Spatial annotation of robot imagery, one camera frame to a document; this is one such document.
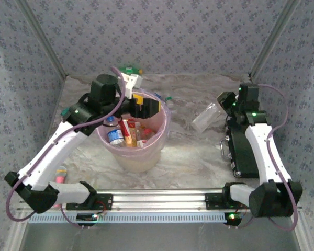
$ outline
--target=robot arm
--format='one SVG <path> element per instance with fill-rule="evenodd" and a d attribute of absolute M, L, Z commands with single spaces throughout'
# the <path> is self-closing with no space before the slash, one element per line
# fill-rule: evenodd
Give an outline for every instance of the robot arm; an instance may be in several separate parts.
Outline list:
<path fill-rule="evenodd" d="M 271 152 L 279 171 L 275 169 L 266 145 L 267 136 L 272 127 L 266 112 L 259 110 L 258 94 L 259 87 L 257 85 L 241 84 L 238 97 L 231 92 L 222 93 L 218 97 L 221 107 L 227 112 L 235 125 L 229 130 L 238 131 L 238 134 L 230 134 L 235 136 L 235 139 L 232 140 L 237 141 L 239 135 L 241 135 L 240 137 L 245 135 L 247 142 L 250 144 L 250 149 L 244 150 L 246 146 L 241 145 L 241 148 L 243 148 L 241 154 L 247 155 L 248 158 L 254 156 L 260 179 L 260 186 L 256 189 L 245 184 L 226 185 L 227 200 L 238 201 L 250 207 L 254 217 L 291 216 L 293 206 L 278 172 L 288 182 L 296 203 L 301 197 L 302 187 L 300 182 L 291 180 L 271 136 L 269 138 Z M 231 154 L 240 154 L 240 151 L 236 151 L 236 149 L 230 150 Z"/>
<path fill-rule="evenodd" d="M 128 113 L 132 117 L 145 119 L 158 113 L 160 110 L 158 101 L 132 94 L 132 88 L 139 87 L 142 78 L 138 75 L 122 75 L 127 82 L 125 99 L 114 116 L 120 117 Z M 83 95 L 78 103 L 69 108 L 54 135 L 36 157 L 18 173 L 9 172 L 5 176 L 5 180 L 12 187 L 19 180 L 23 180 L 17 187 L 16 192 L 35 212 L 43 213 L 54 204 L 77 203 L 91 205 L 96 200 L 96 191 L 83 181 L 77 184 L 57 184 L 51 182 L 51 179 L 58 166 L 102 122 L 71 130 L 58 141 L 55 142 L 55 140 L 59 135 L 68 129 L 73 129 L 78 124 L 91 122 L 109 114 L 119 103 L 116 90 L 119 91 L 119 87 L 115 77 L 106 74 L 98 76 L 97 79 L 92 81 L 91 92 Z M 44 153 L 46 153 L 46 157 L 39 161 Z M 30 167 L 37 161 L 39 163 L 36 168 L 31 174 L 28 174 Z"/>

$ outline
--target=marble surface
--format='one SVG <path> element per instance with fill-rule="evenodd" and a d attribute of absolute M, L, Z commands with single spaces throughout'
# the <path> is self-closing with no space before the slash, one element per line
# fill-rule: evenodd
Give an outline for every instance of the marble surface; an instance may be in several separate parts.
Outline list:
<path fill-rule="evenodd" d="M 256 186 L 258 180 L 236 179 L 230 162 L 220 156 L 219 141 L 225 135 L 224 119 L 213 123 L 202 134 L 191 125 L 209 103 L 222 91 L 236 91 L 242 76 L 205 75 L 145 75 L 142 88 L 163 94 L 161 83 L 172 86 L 175 106 L 172 122 L 161 160 L 144 173 L 130 173 L 120 167 L 101 144 L 96 131 L 65 160 L 66 182 L 86 181 L 95 189 L 185 189 L 216 188 L 226 182 L 243 181 Z M 51 132 L 61 121 L 63 108 L 77 102 L 89 92 L 92 77 L 68 77 L 59 102 Z"/>

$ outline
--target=metal frame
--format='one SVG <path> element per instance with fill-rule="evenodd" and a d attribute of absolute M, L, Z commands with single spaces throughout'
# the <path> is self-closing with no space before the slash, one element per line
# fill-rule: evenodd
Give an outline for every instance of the metal frame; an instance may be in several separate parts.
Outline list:
<path fill-rule="evenodd" d="M 197 213 L 198 215 L 207 215 L 208 212 L 217 214 L 218 212 L 234 212 L 234 210 L 206 210 L 205 194 L 221 193 L 221 189 L 183 189 L 183 190 L 103 190 L 97 193 L 112 193 L 114 195 L 112 215 L 128 215 L 131 213 L 141 215 L 151 215 L 160 213 L 165 215 L 178 213 Z M 31 209 L 24 201 L 21 201 L 17 207 L 17 216 L 19 218 L 28 215 Z M 68 214 L 77 213 L 77 211 L 65 211 Z M 60 213 L 58 209 L 51 209 L 44 214 Z M 302 251 L 313 251 L 314 242 L 309 232 L 309 227 L 305 219 L 302 207 L 298 207 L 299 223 L 295 228 L 295 234 L 298 244 Z M 22 240 L 28 222 L 14 222 L 5 251 L 18 250 L 22 245 Z"/>

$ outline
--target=bucket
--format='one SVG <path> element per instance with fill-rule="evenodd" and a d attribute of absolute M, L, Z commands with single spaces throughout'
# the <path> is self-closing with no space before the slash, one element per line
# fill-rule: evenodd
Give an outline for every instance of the bucket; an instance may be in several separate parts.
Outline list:
<path fill-rule="evenodd" d="M 133 93 L 160 101 L 154 94 L 143 89 Z M 165 146 L 165 140 L 169 133 L 171 122 L 171 112 L 164 102 L 161 103 L 161 110 L 151 118 L 138 119 L 133 118 L 130 115 L 122 116 L 123 119 L 135 119 L 135 121 L 140 122 L 142 126 L 150 128 L 156 133 L 156 135 L 147 140 L 147 143 L 143 148 L 112 146 L 108 142 L 106 128 L 104 126 L 97 128 L 97 133 L 102 144 L 112 153 L 116 161 L 124 169 L 133 173 L 140 173 L 150 170 L 160 160 L 161 150 Z"/>

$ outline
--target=patterned wallpaper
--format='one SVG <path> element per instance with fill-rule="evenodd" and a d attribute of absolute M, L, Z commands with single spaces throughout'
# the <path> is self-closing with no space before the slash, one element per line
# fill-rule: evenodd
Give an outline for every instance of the patterned wallpaper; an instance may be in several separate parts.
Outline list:
<path fill-rule="evenodd" d="M 314 1 L 297 7 L 255 82 L 279 87 L 287 96 L 288 124 L 277 132 L 277 144 L 293 179 L 302 182 L 314 237 Z M 264 108 L 278 123 L 285 112 L 282 99 L 263 93 Z"/>
<path fill-rule="evenodd" d="M 61 83 L 15 2 L 0 1 L 0 250 L 12 223 L 3 178 L 45 143 Z"/>
<path fill-rule="evenodd" d="M 285 0 L 28 0 L 66 73 L 247 73 Z"/>

